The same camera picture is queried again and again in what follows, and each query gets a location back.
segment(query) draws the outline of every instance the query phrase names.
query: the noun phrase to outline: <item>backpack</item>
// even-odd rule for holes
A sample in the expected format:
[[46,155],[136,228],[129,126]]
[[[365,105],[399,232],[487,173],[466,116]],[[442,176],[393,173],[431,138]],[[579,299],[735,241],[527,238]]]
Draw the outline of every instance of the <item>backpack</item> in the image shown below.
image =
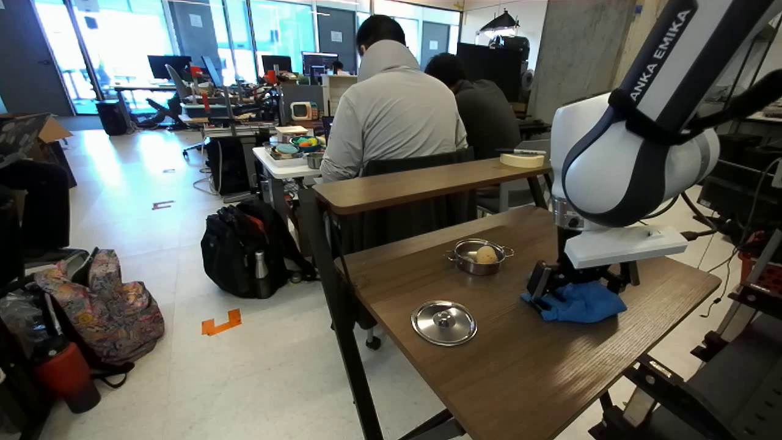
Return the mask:
[[73,276],[67,264],[41,269],[35,285],[53,299],[67,336],[71,332],[89,364],[103,371],[126,371],[166,332],[155,297],[141,281],[122,281],[112,250],[96,250]]
[[205,217],[200,241],[203,271],[227,294],[274,297],[293,271],[313,281],[315,269],[299,252],[287,220],[266,204],[247,198]]

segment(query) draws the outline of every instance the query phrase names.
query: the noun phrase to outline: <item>floor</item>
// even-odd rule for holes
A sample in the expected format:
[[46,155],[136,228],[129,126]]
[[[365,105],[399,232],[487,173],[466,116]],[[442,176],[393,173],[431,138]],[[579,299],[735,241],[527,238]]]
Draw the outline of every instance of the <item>floor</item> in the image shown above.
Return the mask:
[[[79,178],[71,247],[118,250],[125,281],[141,278],[157,297],[166,338],[136,362],[122,388],[100,386],[92,410],[76,415],[58,404],[41,437],[362,437],[321,285],[288,285],[269,302],[243,302],[221,294],[203,274],[205,216],[225,201],[213,194],[203,160],[184,160],[191,143],[197,138],[189,132],[108,138],[103,129],[79,129],[68,139],[67,156]],[[704,231],[684,204],[657,222]],[[729,254],[722,238],[704,238],[675,260],[712,269]],[[729,266],[729,285],[735,285],[739,261]],[[653,354],[689,377],[698,366],[689,349],[715,327],[725,305],[706,302]],[[240,309],[243,326],[211,338],[200,332],[203,320],[225,322],[233,309]],[[388,338],[379,352],[365,349],[365,364],[387,437],[401,437],[442,409]],[[629,388],[618,381],[614,397],[620,401]],[[591,407],[559,437],[587,440],[596,420]]]

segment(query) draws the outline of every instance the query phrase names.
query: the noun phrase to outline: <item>black backpack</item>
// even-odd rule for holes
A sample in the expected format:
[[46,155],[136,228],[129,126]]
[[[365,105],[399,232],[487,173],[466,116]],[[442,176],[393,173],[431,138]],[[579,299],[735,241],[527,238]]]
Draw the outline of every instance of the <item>black backpack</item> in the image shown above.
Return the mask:
[[313,281],[315,269],[299,252],[287,220],[266,204],[247,198],[205,220],[200,241],[203,271],[227,294],[243,299],[274,297],[293,271]]

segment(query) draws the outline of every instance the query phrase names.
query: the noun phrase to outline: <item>small bowl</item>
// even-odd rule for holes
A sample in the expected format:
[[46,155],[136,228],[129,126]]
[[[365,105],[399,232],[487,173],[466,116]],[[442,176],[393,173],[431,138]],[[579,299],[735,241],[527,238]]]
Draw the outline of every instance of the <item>small bowl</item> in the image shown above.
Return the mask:
[[[478,264],[477,261],[477,252],[482,247],[492,247],[493,254],[495,254],[495,261],[493,264]],[[478,238],[471,238],[471,241],[464,241],[464,243],[458,243],[455,245],[455,252],[448,258],[451,264],[458,264],[462,271],[466,274],[473,274],[473,276],[488,276],[488,274],[495,274],[499,266],[513,258],[511,250],[495,245],[495,243],[488,243],[488,241],[478,241]]]

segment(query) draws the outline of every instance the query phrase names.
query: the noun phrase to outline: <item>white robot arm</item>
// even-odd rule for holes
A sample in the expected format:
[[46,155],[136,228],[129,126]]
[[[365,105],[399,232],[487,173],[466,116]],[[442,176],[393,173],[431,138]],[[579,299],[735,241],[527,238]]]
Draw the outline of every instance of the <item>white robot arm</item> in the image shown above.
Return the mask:
[[673,231],[629,226],[713,170],[719,139],[695,113],[779,11],[782,0],[670,0],[612,96],[558,111],[552,197],[558,228],[572,232],[565,254],[575,269],[684,250]]

